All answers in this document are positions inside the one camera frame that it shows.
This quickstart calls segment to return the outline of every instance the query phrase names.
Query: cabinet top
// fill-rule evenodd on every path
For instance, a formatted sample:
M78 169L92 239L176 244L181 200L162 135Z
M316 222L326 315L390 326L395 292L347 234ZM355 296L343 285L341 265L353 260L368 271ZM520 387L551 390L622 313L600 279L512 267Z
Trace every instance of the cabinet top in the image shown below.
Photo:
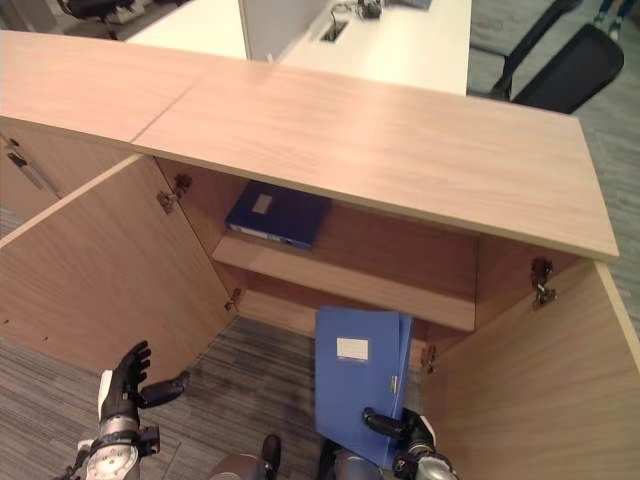
M582 256L618 255L575 117L154 47L2 37L2 116Z
M128 142L218 57L0 31L0 114Z

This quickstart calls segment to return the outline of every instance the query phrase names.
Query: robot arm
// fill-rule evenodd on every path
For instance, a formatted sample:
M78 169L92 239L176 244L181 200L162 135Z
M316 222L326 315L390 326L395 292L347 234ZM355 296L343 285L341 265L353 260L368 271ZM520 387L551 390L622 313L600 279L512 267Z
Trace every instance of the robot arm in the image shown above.
M79 480L74 475L88 460L86 480L138 480L140 459L160 451L158 427L140 428L138 409L152 408L179 397L189 373L139 390L151 364L146 341L134 346L114 370L105 370L98 393L98 438L78 444L74 465L55 480Z
M427 419L404 409L402 420L377 414L372 408L362 412L372 430L398 441L393 474L401 480L458 480L451 462L436 451L436 437Z

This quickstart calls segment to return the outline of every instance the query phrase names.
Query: blue binder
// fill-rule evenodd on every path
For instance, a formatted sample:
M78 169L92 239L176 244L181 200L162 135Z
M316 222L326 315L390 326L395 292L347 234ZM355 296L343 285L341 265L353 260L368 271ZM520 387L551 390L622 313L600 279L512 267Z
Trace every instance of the blue binder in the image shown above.
M400 419L413 319L397 312L323 307L316 314L316 430L384 468L395 441L362 421L362 410Z

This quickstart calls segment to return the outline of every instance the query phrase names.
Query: office chair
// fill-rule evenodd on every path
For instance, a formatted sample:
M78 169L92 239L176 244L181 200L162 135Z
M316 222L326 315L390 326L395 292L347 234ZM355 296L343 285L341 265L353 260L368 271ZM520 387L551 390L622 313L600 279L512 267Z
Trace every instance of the office chair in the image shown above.
M609 85L624 65L618 44L586 24L513 99L513 103L573 113Z
M511 98L513 74L516 69L520 66L529 52L533 50L533 47L536 46L545 33L547 33L547 31L553 26L553 24L566 13L578 8L581 3L582 0L555 0L533 25L533 27L529 29L526 35L522 37L522 40L518 42L511 53L501 52L490 47L472 43L471 48L474 50L503 57L504 66L502 68L502 75L500 75L500 78L496 81L493 87L491 87L489 92L480 92L469 89L467 93L469 95L479 97L509 100Z
M131 9L135 0L58 0L58 5L64 13L80 20L97 17L107 27L112 40L117 40L116 32L107 21L107 16L115 14L118 8Z

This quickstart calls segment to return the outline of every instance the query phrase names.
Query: cabinet door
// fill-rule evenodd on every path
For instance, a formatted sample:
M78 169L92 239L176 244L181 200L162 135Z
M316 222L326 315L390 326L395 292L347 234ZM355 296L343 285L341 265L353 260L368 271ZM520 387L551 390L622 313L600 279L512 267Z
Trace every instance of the cabinet door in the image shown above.
M0 134L21 157L37 168L58 197L124 160L130 152L78 135L3 123Z
M25 221L54 204L58 198L10 159L13 153L0 139L0 206Z
M636 479L640 348L607 267L583 261L424 373L425 414L460 478Z
M134 155L0 240L0 335L93 370L147 339L156 379L194 361L234 309L168 190Z

